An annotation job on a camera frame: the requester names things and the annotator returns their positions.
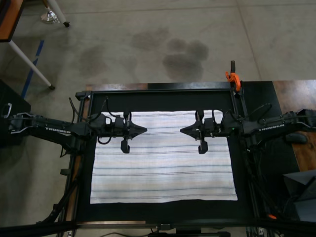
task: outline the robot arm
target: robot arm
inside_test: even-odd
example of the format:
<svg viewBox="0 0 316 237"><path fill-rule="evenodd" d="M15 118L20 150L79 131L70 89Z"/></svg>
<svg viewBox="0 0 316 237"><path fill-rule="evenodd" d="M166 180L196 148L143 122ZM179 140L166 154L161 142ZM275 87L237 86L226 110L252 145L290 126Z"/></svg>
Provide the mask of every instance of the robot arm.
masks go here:
<svg viewBox="0 0 316 237"><path fill-rule="evenodd" d="M227 111L220 124L212 118L205 118L203 111L196 111L196 122L180 131L196 140L200 140L198 152L205 154L208 150L205 137L229 137L234 133L246 138L249 149L258 147L268 140L296 131L316 132L316 111L290 111L279 117L249 121L238 118L231 111Z"/></svg>
<svg viewBox="0 0 316 237"><path fill-rule="evenodd" d="M128 140L147 131L131 121L131 112L124 117L116 117L115 121L103 114L95 114L85 122L71 123L29 113L20 113L8 118L9 132L17 136L35 136L60 144L67 154L80 152L79 140L98 137L101 144L108 144L112 137L122 137L121 150L129 153ZM107 143L100 138L109 137Z"/></svg>

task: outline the orange clamp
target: orange clamp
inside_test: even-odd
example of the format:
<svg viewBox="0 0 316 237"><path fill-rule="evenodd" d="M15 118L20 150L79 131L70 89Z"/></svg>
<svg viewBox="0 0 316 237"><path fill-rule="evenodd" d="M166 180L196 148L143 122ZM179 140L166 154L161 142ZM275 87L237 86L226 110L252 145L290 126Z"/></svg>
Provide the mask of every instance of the orange clamp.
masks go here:
<svg viewBox="0 0 316 237"><path fill-rule="evenodd" d="M239 92L241 88L239 76L235 73L235 61L231 61L231 73L226 72L226 78L229 82L234 82L236 91Z"/></svg>
<svg viewBox="0 0 316 237"><path fill-rule="evenodd" d="M272 215L272 214L269 214L268 217L269 217L270 219L273 219L273 220L276 220L276 219L277 219L277 217L274 216L274 215Z"/></svg>

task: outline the concrete floor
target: concrete floor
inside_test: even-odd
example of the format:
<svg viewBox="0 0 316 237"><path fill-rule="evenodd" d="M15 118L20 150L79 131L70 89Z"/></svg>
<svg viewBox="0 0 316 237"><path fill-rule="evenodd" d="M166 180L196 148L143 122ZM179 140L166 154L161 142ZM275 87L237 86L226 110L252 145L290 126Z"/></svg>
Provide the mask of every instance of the concrete floor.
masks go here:
<svg viewBox="0 0 316 237"><path fill-rule="evenodd" d="M26 100L34 114L70 120L68 97L86 84L225 81L230 61L244 81L315 79L316 0L59 0L70 28L40 21L27 2L13 40L32 60L44 40ZM21 93L29 67L0 44L0 78ZM0 226L45 218L64 191L69 157L28 137L0 151ZM126 234L143 234L124 231ZM107 231L79 231L99 236ZM234 229L232 236L244 236Z"/></svg>

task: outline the floor stain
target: floor stain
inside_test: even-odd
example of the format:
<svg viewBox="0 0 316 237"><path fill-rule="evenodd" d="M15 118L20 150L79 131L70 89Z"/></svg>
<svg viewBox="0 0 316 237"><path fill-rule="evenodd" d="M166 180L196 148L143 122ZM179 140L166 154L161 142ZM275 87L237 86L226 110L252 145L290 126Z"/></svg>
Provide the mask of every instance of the floor stain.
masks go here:
<svg viewBox="0 0 316 237"><path fill-rule="evenodd" d="M187 43L183 39L172 39L168 42L167 48L169 51L182 52L187 48Z"/></svg>
<svg viewBox="0 0 316 237"><path fill-rule="evenodd" d="M208 47L198 40L190 42L187 47L187 54L198 60L206 60L208 58L208 52Z"/></svg>
<svg viewBox="0 0 316 237"><path fill-rule="evenodd" d="M144 51L155 50L168 39L169 35L168 28L144 31L134 35L130 45Z"/></svg>
<svg viewBox="0 0 316 237"><path fill-rule="evenodd" d="M177 82L200 81L204 69L202 61L209 55L208 47L198 40L186 43L182 39L172 39L167 43L169 51L177 54L166 55L162 64L170 79Z"/></svg>
<svg viewBox="0 0 316 237"><path fill-rule="evenodd" d="M108 66L103 58L104 50L104 46L96 45L81 53L78 68L83 75L95 77L107 70Z"/></svg>
<svg viewBox="0 0 316 237"><path fill-rule="evenodd" d="M121 57L120 64L124 67L125 71L132 77L133 82L139 82L136 76L137 59L134 56Z"/></svg>
<svg viewBox="0 0 316 237"><path fill-rule="evenodd" d="M187 54L167 55L163 65L168 76L174 81L191 82L202 78L201 62Z"/></svg>

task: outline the wooden table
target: wooden table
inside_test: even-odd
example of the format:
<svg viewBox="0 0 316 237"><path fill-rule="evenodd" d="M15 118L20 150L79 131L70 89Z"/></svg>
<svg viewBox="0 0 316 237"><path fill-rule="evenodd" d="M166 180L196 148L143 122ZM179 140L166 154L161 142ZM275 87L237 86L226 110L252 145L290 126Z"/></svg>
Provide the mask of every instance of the wooden table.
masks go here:
<svg viewBox="0 0 316 237"><path fill-rule="evenodd" d="M283 113L288 111L297 111L300 109L316 110L316 80L299 81L275 81L273 82L278 102ZM148 84L102 84L87 85L87 91L111 91L111 90L146 90ZM83 115L87 116L88 101L84 105ZM316 169L316 133L306 133L308 137L307 145L293 145L293 149L301 171ZM78 156L75 161L75 172L77 174L81 157ZM74 192L69 200L66 212L66 220L74 219L74 209L77 193ZM89 225L121 225L121 224L143 224L142 222L88 222Z"/></svg>
<svg viewBox="0 0 316 237"><path fill-rule="evenodd" d="M62 11L60 10L56 0L48 0L56 12L58 19L60 19L66 27L69 27L69 22ZM47 78L37 69L32 61L22 52L22 50L13 42L12 37L15 28L19 22L24 7L24 0L11 0L11 4L6 11L4 19L0 25L0 42L8 43L11 48L23 59L23 61L31 67L31 69L48 85L50 89L55 87L47 80Z"/></svg>
<svg viewBox="0 0 316 237"><path fill-rule="evenodd" d="M276 95L283 113L300 109L316 110L316 80L274 81ZM301 171L316 169L316 133L304 133L307 145L293 144Z"/></svg>

